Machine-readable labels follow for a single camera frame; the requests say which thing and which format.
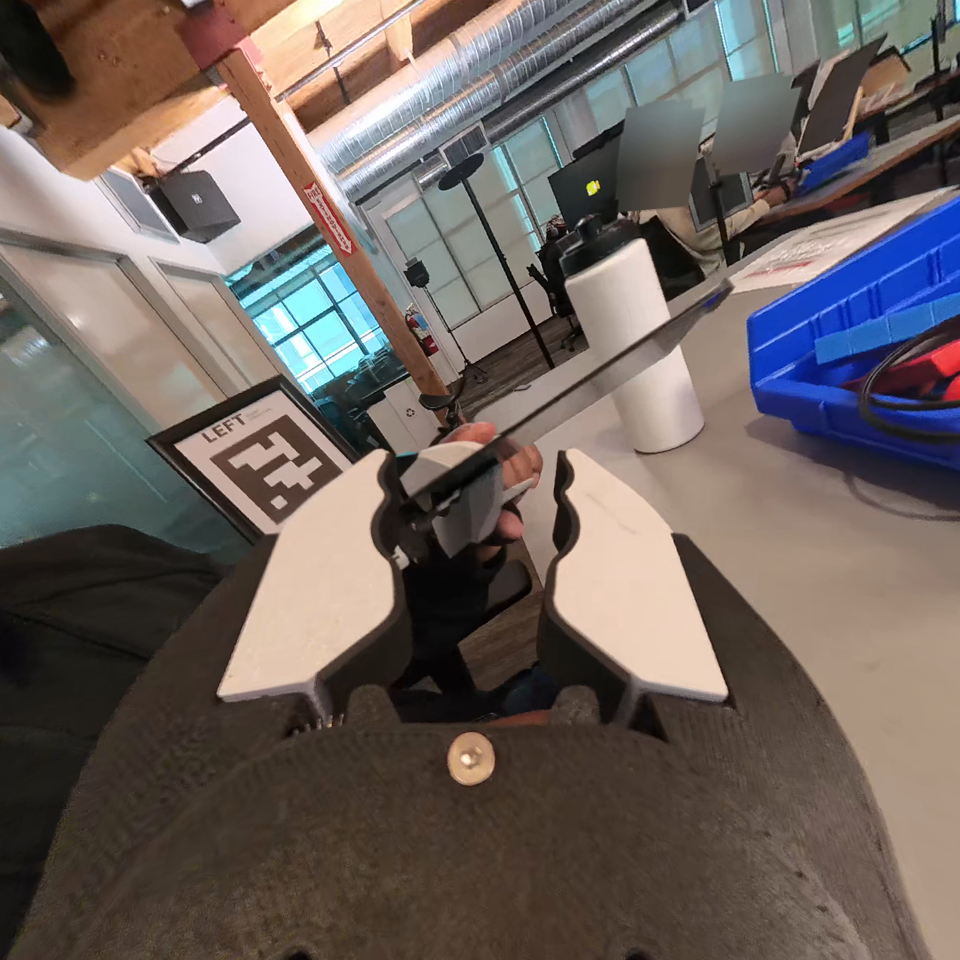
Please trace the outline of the black wall speaker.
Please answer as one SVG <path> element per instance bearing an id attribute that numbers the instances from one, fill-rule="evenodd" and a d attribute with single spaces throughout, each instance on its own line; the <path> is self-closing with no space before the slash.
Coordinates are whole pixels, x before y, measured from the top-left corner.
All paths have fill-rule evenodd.
<path id="1" fill-rule="evenodd" d="M 241 223 L 208 171 L 180 171 L 158 180 L 148 196 L 182 238 L 206 245 Z"/>

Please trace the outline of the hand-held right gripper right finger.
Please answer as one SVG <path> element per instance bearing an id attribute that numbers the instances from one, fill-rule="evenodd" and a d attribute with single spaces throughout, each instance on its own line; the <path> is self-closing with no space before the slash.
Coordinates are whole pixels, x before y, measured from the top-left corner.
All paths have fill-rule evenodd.
<path id="1" fill-rule="evenodd" d="M 590 690 L 604 721 L 647 694 L 723 704 L 729 688 L 673 532 L 635 490 L 578 449 L 558 453 L 538 663 Z"/>

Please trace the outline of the white tumbler black lid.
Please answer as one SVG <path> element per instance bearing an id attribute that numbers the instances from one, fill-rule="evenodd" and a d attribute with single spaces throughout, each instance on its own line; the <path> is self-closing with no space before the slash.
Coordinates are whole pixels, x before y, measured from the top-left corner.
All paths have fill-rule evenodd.
<path id="1" fill-rule="evenodd" d="M 669 320 L 666 296 L 636 223 L 589 214 L 571 235 L 575 241 L 559 260 L 564 290 L 601 364 Z M 610 395 L 637 453 L 675 450 L 704 428 L 678 345 Z"/>

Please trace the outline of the black plate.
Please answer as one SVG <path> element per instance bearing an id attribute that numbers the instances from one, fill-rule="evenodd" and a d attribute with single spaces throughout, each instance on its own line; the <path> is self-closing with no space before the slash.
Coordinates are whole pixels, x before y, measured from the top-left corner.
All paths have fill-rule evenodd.
<path id="1" fill-rule="evenodd" d="M 468 450 L 451 465 L 430 458 L 433 454 L 457 454 L 453 442 L 438 443 L 418 453 L 400 475 L 403 503 L 416 503 L 424 513 L 440 506 L 477 482 L 489 468 L 503 463 L 519 449 L 533 445 L 547 433 L 578 416 L 633 378 L 645 373 L 671 354 L 702 318 L 713 313 L 733 292 L 726 280 L 713 283 L 692 304 L 638 341 L 596 364 L 545 402 L 496 433 L 491 441 Z"/>

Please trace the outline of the black round ceiling fixture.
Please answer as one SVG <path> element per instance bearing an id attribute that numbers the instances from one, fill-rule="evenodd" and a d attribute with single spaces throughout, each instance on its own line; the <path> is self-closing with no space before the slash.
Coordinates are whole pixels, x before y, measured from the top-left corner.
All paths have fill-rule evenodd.
<path id="1" fill-rule="evenodd" d="M 62 100 L 76 89 L 63 54 L 28 2 L 1 2 L 1 57 L 11 75 L 38 97 Z"/>

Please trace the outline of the silver spiral duct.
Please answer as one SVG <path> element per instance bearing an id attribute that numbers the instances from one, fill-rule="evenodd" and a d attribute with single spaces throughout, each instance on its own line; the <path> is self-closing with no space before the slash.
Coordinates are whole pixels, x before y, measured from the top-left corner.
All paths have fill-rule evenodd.
<path id="1" fill-rule="evenodd" d="M 497 2 L 308 135 L 342 193 L 357 200 L 570 61 L 638 22 L 684 18 L 679 2 Z"/>

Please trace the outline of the printed paper sheet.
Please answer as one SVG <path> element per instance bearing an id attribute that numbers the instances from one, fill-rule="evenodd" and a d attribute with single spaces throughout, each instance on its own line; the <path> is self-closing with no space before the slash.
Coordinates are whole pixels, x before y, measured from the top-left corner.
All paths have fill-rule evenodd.
<path id="1" fill-rule="evenodd" d="M 942 193 L 929 191 L 805 227 L 752 260 L 729 281 L 741 292 L 811 282 L 900 227 Z"/>

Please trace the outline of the person's left hand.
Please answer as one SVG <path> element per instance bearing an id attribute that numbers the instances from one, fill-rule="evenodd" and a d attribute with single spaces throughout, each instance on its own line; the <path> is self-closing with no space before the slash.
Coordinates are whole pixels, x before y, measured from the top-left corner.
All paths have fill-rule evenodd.
<path id="1" fill-rule="evenodd" d="M 486 446 L 497 437 L 497 427 L 492 423 L 474 422 L 459 426 L 445 437 L 443 443 L 471 442 Z M 530 482 L 527 490 L 538 486 L 544 470 L 544 457 L 535 445 L 518 446 L 508 442 L 510 456 L 501 462 L 502 481 L 505 490 L 512 490 Z M 501 548 L 518 542 L 523 536 L 523 520 L 517 508 L 501 510 L 491 543 L 478 548 L 478 555 L 489 559 Z"/>

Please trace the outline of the red plastic block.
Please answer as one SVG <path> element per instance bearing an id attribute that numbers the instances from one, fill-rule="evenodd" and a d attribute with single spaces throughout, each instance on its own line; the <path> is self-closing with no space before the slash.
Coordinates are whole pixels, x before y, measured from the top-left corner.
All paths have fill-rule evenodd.
<path id="1" fill-rule="evenodd" d="M 889 356 L 871 362 L 865 374 L 846 381 L 843 388 L 859 392 L 873 369 L 880 367 L 872 382 L 875 396 L 911 402 L 958 401 L 958 334 L 931 335 L 908 352 L 898 347 L 894 353 L 894 362 Z"/>

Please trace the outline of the black disc floor stand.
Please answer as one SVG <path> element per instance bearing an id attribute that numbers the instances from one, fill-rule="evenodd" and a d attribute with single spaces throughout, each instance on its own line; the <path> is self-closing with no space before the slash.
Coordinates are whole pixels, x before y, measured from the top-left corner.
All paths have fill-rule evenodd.
<path id="1" fill-rule="evenodd" d="M 539 330 L 538 324 L 534 320 L 533 314 L 524 298 L 524 295 L 522 294 L 522 290 L 509 266 L 506 254 L 500 246 L 498 238 L 494 233 L 489 219 L 474 191 L 474 187 L 471 184 L 471 177 L 483 166 L 483 163 L 484 155 L 480 152 L 476 152 L 467 156 L 460 163 L 446 170 L 438 182 L 438 189 L 441 192 L 449 192 L 457 186 L 462 186 L 466 197 L 468 198 L 481 225 L 481 228 L 486 234 L 486 238 L 501 267 L 505 279 L 509 283 L 510 292 L 519 306 L 519 309 L 526 321 L 528 329 L 534 338 L 534 342 L 543 358 L 543 361 L 545 362 L 547 369 L 552 371 L 556 369 L 556 364 L 550 354 L 544 337 Z"/>

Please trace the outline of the person's black clothing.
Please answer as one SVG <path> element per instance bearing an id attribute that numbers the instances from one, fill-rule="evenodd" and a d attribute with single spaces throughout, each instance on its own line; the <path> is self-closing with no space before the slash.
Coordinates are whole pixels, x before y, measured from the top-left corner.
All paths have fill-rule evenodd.
<path id="1" fill-rule="evenodd" d="M 117 524 L 2 548 L 2 958 L 103 728 L 233 568 Z"/>

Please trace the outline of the white recycling bin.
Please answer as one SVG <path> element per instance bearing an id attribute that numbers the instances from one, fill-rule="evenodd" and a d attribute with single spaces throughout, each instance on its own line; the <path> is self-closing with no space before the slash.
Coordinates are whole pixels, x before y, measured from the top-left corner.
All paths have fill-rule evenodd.
<path id="1" fill-rule="evenodd" d="M 406 377 L 382 391 L 383 398 L 366 410 L 373 425 L 396 454 L 417 452 L 437 438 L 440 423 L 436 414 L 419 402 L 420 391 Z"/>

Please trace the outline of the person's left forearm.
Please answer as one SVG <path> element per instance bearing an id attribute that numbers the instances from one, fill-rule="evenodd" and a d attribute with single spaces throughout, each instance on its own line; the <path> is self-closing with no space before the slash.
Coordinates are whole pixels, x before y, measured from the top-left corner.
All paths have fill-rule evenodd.
<path id="1" fill-rule="evenodd" d="M 450 558 L 433 548 L 403 572 L 413 631 L 412 658 L 396 682 L 400 690 L 430 679 L 444 695 L 474 694 L 477 687 L 459 645 L 533 589 L 532 575 L 503 545 L 468 546 Z"/>

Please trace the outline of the red white sign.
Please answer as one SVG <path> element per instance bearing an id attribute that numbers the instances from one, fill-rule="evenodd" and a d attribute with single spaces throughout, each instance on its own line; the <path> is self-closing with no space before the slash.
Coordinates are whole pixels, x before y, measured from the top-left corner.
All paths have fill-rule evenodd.
<path id="1" fill-rule="evenodd" d="M 316 181 L 311 181 L 302 188 L 302 194 L 318 228 L 324 232 L 328 242 L 345 257 L 352 256 L 355 253 L 354 234 L 330 204 L 323 187 Z"/>

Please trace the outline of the black desk monitor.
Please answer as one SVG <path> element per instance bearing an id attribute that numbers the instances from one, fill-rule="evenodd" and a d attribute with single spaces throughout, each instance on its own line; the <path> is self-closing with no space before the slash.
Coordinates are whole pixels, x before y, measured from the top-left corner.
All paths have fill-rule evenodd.
<path id="1" fill-rule="evenodd" d="M 606 155 L 585 156 L 548 176 L 559 214 L 570 233 L 591 216 L 609 223 L 618 217 L 618 160 Z"/>

